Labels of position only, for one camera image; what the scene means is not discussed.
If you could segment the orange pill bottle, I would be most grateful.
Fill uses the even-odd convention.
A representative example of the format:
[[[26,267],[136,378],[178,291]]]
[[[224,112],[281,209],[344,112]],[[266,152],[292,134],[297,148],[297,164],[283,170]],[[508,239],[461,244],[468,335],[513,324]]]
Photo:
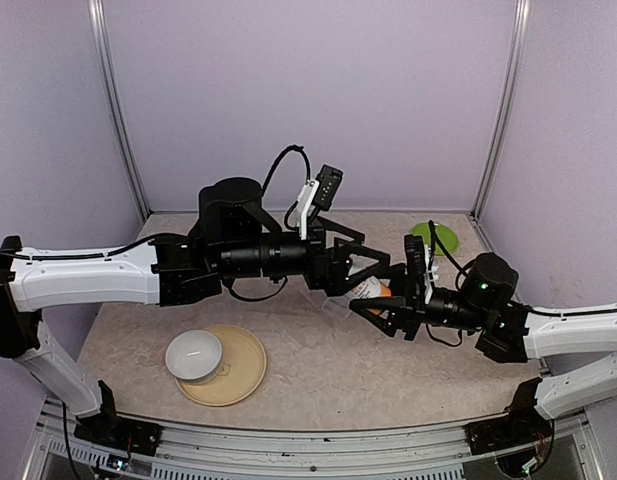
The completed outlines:
[[[347,294],[346,298],[349,301],[357,300],[357,299],[370,299],[377,297],[390,297],[392,292],[390,288],[384,284],[381,280],[372,276],[360,284],[351,289]]]

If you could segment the clear plastic pill organizer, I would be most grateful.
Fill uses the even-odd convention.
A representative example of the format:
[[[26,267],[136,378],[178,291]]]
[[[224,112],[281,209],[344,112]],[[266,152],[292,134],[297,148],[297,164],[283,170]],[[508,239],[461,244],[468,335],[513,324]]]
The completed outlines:
[[[333,318],[346,319],[350,314],[350,300],[345,297],[329,297],[322,304],[322,310]]]

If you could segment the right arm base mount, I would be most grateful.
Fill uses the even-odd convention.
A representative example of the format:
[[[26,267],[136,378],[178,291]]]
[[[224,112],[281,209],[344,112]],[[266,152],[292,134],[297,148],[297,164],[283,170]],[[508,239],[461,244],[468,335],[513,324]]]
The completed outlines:
[[[514,399],[503,416],[471,422],[465,432],[471,454],[481,455],[550,437],[554,426],[536,411],[533,399]]]

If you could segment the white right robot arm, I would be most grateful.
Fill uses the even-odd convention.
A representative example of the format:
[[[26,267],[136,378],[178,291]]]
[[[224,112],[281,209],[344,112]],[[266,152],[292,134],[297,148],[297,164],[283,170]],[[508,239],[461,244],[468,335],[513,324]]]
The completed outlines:
[[[553,420],[617,396],[617,303],[545,309],[514,301],[518,274],[498,255],[478,255],[460,269],[458,289],[434,284],[433,263],[419,236],[404,238],[406,261],[389,274],[391,293],[354,299],[352,311],[388,336],[413,339],[421,326],[478,334],[476,348],[491,360],[526,363],[562,354],[599,353],[601,359],[558,376],[519,385],[499,433],[511,444],[534,432],[539,417]]]

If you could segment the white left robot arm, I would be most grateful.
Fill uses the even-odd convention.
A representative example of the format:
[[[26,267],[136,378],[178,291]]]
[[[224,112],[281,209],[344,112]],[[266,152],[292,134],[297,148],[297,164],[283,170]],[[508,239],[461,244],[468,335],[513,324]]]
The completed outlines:
[[[292,231],[263,208],[255,180],[232,177],[199,194],[199,217],[186,234],[159,233],[98,251],[41,251],[17,236],[0,247],[0,357],[22,364],[109,445],[128,434],[110,388],[92,380],[54,342],[45,308],[90,303],[160,307],[200,302],[240,278],[281,281],[300,275],[312,290],[341,296],[388,266],[387,253],[362,233],[325,219],[338,183],[311,180]]]

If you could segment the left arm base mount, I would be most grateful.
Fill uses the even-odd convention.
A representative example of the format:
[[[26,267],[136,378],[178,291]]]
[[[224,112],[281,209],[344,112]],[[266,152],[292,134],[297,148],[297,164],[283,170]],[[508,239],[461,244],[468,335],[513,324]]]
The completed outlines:
[[[146,456],[156,454],[161,434],[162,427],[156,423],[105,413],[77,418],[74,430],[80,440]]]

